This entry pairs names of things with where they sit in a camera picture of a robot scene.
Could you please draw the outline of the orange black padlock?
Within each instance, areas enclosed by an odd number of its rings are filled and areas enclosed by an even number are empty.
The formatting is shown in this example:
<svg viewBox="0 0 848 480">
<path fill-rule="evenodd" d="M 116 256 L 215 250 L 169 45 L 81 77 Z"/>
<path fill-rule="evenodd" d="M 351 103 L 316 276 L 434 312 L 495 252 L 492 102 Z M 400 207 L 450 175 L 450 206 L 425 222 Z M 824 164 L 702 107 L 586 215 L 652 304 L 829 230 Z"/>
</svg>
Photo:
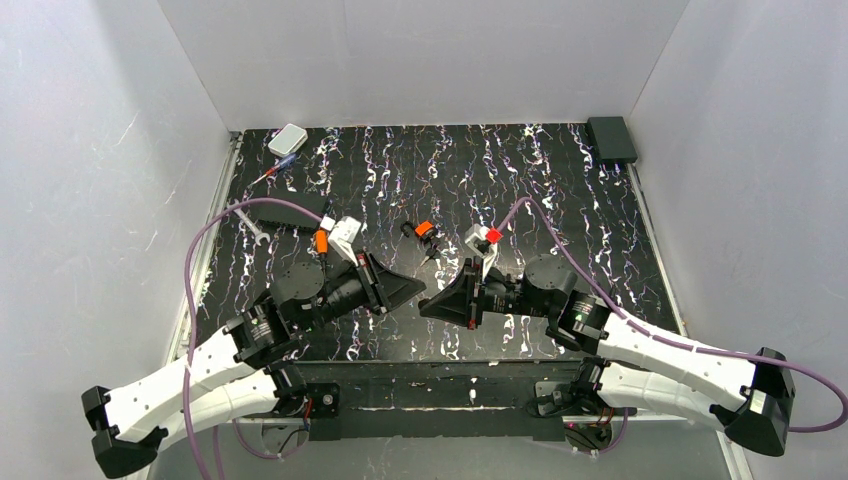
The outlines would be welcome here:
<svg viewBox="0 0 848 480">
<path fill-rule="evenodd" d="M 413 224 L 410 221 L 405 221 L 401 224 L 400 230 L 405 237 L 415 237 L 421 242 L 429 241 L 437 235 L 436 227 L 429 221 L 423 221 L 418 224 Z"/>
</svg>

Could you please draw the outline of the black keys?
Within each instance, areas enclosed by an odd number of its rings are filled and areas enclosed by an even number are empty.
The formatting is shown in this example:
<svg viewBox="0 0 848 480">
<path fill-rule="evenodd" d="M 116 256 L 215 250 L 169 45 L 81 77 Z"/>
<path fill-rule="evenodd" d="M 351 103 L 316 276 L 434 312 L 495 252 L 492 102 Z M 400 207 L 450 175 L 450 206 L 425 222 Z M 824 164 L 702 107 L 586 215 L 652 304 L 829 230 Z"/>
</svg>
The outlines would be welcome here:
<svg viewBox="0 0 848 480">
<path fill-rule="evenodd" d="M 420 267 L 423 267 L 427 262 L 431 260 L 435 260 L 440 255 L 440 247 L 441 242 L 439 240 L 431 239 L 426 242 L 425 256 L 421 263 Z"/>
</svg>

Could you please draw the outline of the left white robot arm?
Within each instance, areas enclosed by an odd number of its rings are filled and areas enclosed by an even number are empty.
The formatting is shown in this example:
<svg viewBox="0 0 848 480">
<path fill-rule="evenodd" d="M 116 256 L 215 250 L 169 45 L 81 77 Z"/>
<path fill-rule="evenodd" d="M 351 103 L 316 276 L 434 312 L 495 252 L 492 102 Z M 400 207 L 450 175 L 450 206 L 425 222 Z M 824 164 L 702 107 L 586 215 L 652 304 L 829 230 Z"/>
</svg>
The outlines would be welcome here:
<svg viewBox="0 0 848 480">
<path fill-rule="evenodd" d="M 276 409 L 304 392 L 284 363 L 307 334 L 363 308 L 379 315 L 426 288 L 371 253 L 325 271 L 301 262 L 278 275 L 255 302 L 205 342 L 154 373 L 122 387 L 81 395 L 95 461 L 109 479 L 150 465 L 182 433 Z"/>
</svg>

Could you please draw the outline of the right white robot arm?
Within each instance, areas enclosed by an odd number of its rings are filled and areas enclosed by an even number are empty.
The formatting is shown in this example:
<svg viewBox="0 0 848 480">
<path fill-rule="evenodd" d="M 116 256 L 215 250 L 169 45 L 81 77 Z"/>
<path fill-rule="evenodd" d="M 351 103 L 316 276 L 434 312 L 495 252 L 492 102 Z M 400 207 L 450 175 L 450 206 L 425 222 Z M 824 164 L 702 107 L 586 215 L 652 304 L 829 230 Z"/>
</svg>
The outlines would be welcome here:
<svg viewBox="0 0 848 480">
<path fill-rule="evenodd" d="M 784 454 L 795 387 L 782 353 L 767 347 L 756 355 L 731 353 L 688 342 L 630 313 L 616 315 L 576 283 L 561 256 L 534 257 L 518 278 L 485 272 L 473 257 L 418 307 L 424 317 L 470 330 L 486 313 L 543 318 L 556 344 L 590 357 L 574 394 L 585 392 L 609 408 L 683 417 L 755 453 Z"/>
</svg>

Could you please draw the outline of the black flat box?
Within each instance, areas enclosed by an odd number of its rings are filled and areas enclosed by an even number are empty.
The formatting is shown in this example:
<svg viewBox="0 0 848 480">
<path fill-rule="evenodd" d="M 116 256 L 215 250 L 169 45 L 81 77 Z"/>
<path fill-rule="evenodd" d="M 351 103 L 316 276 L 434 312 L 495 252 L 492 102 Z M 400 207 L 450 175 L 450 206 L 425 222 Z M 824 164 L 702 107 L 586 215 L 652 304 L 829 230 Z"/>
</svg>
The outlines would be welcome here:
<svg viewBox="0 0 848 480">
<path fill-rule="evenodd" d="M 268 197 L 296 204 L 317 217 L 315 220 L 300 210 L 277 203 L 263 202 L 250 207 L 254 221 L 275 228 L 297 228 L 314 233 L 319 228 L 323 217 L 330 211 L 330 200 L 316 193 L 276 191 L 270 193 Z"/>
</svg>

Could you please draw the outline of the black front base bar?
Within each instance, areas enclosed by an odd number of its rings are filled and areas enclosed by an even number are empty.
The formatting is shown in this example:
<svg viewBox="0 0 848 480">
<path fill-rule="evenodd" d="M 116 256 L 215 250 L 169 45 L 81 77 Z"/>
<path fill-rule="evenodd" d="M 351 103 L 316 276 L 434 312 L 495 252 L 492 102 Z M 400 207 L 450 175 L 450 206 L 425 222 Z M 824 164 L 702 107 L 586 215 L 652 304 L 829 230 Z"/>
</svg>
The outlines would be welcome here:
<svg viewBox="0 0 848 480">
<path fill-rule="evenodd" d="M 530 437 L 561 441 L 571 419 L 601 430 L 636 409 L 611 409 L 588 366 L 565 361 L 303 362 L 259 372 L 191 406 L 196 431 L 233 420 L 309 428 L 312 441 Z"/>
</svg>

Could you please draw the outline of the silver wrench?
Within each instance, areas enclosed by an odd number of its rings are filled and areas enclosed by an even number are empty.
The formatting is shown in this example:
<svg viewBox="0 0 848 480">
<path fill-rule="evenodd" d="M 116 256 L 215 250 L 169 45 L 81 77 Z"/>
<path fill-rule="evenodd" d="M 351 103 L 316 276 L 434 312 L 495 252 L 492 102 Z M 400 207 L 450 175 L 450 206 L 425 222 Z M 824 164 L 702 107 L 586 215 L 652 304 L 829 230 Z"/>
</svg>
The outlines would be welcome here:
<svg viewBox="0 0 848 480">
<path fill-rule="evenodd" d="M 227 204 L 228 208 L 232 208 L 233 212 L 238 216 L 247 229 L 253 234 L 255 244 L 262 246 L 270 243 L 270 235 L 264 232 L 241 208 L 237 208 L 238 200 L 233 200 Z"/>
</svg>

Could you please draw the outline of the red blue screwdriver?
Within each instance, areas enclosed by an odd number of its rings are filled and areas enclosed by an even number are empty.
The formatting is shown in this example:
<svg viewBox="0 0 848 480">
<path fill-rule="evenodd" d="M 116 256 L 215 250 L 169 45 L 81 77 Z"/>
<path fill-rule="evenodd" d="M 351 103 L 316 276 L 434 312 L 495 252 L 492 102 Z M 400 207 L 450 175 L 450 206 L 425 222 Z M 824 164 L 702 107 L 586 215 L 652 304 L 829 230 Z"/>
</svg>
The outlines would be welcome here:
<svg viewBox="0 0 848 480">
<path fill-rule="evenodd" d="M 260 183 L 261 181 L 264 181 L 265 179 L 267 179 L 267 178 L 277 174 L 278 172 L 288 168 L 294 162 L 294 160 L 296 158 L 297 158 L 296 153 L 290 153 L 290 154 L 287 154 L 287 155 L 279 158 L 273 166 L 271 166 L 268 170 L 266 170 L 263 174 L 261 174 L 256 180 L 251 182 L 248 185 L 248 187 L 251 188 L 251 187 L 257 185 L 258 183 Z"/>
</svg>

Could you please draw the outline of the white rounded box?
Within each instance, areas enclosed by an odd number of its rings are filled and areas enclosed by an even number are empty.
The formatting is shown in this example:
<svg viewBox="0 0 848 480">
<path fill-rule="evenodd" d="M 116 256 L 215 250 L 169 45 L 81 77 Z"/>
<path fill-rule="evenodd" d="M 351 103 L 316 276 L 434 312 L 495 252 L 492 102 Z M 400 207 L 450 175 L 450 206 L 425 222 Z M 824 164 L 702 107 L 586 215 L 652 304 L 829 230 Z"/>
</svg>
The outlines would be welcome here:
<svg viewBox="0 0 848 480">
<path fill-rule="evenodd" d="M 285 157 L 300 149 L 307 139 L 308 132 L 306 129 L 288 123 L 276 132 L 274 137 L 268 142 L 267 148 L 275 156 Z"/>
</svg>

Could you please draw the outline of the black box in corner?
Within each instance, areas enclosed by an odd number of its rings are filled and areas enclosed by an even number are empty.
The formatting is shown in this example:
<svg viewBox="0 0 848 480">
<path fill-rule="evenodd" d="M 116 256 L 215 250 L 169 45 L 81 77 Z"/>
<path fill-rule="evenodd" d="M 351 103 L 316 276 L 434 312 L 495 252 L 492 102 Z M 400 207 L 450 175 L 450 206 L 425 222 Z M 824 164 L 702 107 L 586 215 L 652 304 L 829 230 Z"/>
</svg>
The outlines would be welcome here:
<svg viewBox="0 0 848 480">
<path fill-rule="evenodd" d="M 605 166 L 633 164 L 638 160 L 636 146 L 621 116 L 595 116 L 586 122 L 593 155 Z"/>
</svg>

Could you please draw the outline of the orange handled screwdriver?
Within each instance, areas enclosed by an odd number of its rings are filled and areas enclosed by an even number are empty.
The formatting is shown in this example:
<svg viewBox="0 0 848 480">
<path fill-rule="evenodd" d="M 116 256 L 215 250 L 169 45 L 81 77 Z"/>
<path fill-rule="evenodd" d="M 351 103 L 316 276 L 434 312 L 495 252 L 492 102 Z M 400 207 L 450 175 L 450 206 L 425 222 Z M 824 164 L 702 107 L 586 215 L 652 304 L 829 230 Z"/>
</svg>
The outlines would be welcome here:
<svg viewBox="0 0 848 480">
<path fill-rule="evenodd" d="M 317 230 L 313 235 L 313 245 L 321 266 L 325 268 L 329 252 L 328 232 L 323 229 Z"/>
</svg>

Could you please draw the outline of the left aluminium rail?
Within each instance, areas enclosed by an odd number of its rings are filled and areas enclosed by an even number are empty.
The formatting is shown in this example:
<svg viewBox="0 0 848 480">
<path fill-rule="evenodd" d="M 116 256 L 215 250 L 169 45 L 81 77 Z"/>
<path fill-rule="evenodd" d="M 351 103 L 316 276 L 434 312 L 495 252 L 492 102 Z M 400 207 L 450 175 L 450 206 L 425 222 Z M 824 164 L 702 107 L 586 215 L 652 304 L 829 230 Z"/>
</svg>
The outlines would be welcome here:
<svg viewBox="0 0 848 480">
<path fill-rule="evenodd" d="M 152 201 L 153 232 L 139 259 L 145 272 L 124 303 L 128 342 L 120 350 L 136 369 L 124 368 L 124 381 L 199 347 L 218 328 L 203 307 L 220 230 L 211 221 L 225 209 L 242 142 L 240 131 L 204 135 L 157 170 L 166 178 Z"/>
</svg>

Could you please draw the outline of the aluminium rail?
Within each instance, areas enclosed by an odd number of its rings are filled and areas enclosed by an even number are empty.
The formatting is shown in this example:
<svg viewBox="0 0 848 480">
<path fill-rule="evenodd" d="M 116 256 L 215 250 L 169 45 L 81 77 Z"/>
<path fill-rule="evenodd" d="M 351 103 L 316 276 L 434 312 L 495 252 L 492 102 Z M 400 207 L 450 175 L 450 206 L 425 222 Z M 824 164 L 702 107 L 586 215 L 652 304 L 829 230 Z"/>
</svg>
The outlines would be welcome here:
<svg viewBox="0 0 848 480">
<path fill-rule="evenodd" d="M 203 307 L 220 230 L 211 221 L 225 209 L 242 142 L 240 131 L 204 135 L 157 170 L 166 178 L 152 201 L 153 232 L 139 259 L 145 272 L 124 303 L 128 342 L 120 350 L 136 369 L 124 368 L 124 381 L 199 347 L 218 328 Z"/>
<path fill-rule="evenodd" d="M 639 211 L 642 216 L 642 221 L 645 226 L 646 234 L 648 235 L 648 238 L 651 243 L 651 248 L 660 272 L 660 276 L 663 281 L 663 285 L 666 290 L 671 310 L 673 312 L 677 330 L 679 331 L 680 335 L 684 337 L 689 337 L 690 334 L 688 332 L 686 322 L 684 321 L 682 316 L 680 303 L 673 290 L 673 285 L 669 277 L 667 268 L 665 266 L 664 259 L 662 257 L 658 236 L 647 204 L 644 188 L 642 186 L 638 170 L 634 165 L 629 165 L 627 167 L 627 172 L 630 176 L 634 195 L 639 205 Z M 724 433 L 716 432 L 715 435 L 730 478 L 747 480 L 753 479 L 752 471 L 742 449 L 738 445 L 732 443 L 731 440 Z"/>
</svg>

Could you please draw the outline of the right aluminium rail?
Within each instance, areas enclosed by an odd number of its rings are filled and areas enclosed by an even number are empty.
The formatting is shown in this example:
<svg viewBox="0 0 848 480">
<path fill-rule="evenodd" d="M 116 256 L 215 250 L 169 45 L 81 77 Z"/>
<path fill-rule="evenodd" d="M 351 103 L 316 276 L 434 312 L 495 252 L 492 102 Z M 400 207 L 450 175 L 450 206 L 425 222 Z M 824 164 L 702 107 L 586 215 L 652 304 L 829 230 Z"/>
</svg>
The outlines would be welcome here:
<svg viewBox="0 0 848 480">
<path fill-rule="evenodd" d="M 664 259 L 662 257 L 658 236 L 647 204 L 644 188 L 642 186 L 638 170 L 634 165 L 629 165 L 627 167 L 627 172 L 630 176 L 634 195 L 639 205 L 639 211 L 642 216 L 642 221 L 645 226 L 646 234 L 648 235 L 648 238 L 651 243 L 651 248 L 660 272 L 660 276 L 663 281 L 663 285 L 666 290 L 671 310 L 673 312 L 677 330 L 679 331 L 680 335 L 684 337 L 689 337 L 690 334 L 688 332 L 686 322 L 684 321 L 682 316 L 680 303 L 673 290 L 673 285 L 669 277 L 667 268 L 665 266 Z M 738 445 L 732 443 L 731 440 L 724 433 L 716 432 L 715 435 L 730 478 L 747 480 L 753 479 L 752 471 L 742 449 Z"/>
</svg>

